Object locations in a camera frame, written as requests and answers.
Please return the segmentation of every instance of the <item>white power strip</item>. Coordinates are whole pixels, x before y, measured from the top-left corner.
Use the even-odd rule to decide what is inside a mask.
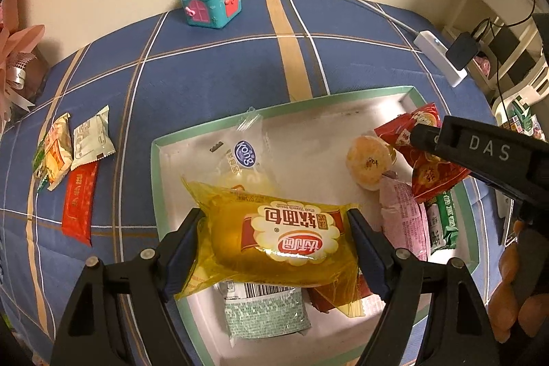
[[[467,76],[467,71],[464,68],[457,70],[446,58],[448,49],[431,32],[427,30],[419,32],[414,44],[438,67],[452,87],[456,87]]]

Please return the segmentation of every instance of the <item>red oval logo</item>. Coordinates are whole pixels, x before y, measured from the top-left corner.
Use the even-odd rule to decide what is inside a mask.
[[[310,255],[322,248],[322,239],[311,233],[285,235],[278,242],[278,251],[291,255]]]

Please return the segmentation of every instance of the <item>human hand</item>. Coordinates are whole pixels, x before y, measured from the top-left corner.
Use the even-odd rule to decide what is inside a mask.
[[[518,235],[523,228],[524,223],[516,221],[513,231]],[[500,343],[505,343],[517,320],[526,335],[535,337],[545,318],[549,316],[549,294],[531,296],[519,308],[511,285],[519,269],[517,243],[512,243],[505,249],[500,258],[499,269],[501,283],[496,287],[488,304],[488,318],[494,337]]]

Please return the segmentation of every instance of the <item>barcode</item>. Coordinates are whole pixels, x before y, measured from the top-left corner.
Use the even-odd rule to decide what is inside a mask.
[[[275,285],[244,283],[246,289],[246,298],[255,298],[256,296],[272,295],[279,292],[290,290],[290,287],[279,287]]]

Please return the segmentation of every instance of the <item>white cable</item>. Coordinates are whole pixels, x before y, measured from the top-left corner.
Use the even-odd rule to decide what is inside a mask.
[[[408,30],[410,33],[412,33],[414,35],[414,38],[417,35],[419,35],[419,32],[417,30],[414,30],[412,27],[410,27],[409,25],[404,24],[404,22],[401,22],[398,19],[395,19],[394,17],[389,16],[384,11],[381,11],[380,9],[375,8],[371,3],[368,3],[368,2],[363,1],[363,0],[355,0],[355,1],[360,2],[362,5],[366,5],[370,10],[375,11],[378,15],[383,16],[385,19],[393,22],[396,25],[400,25],[400,27]]]

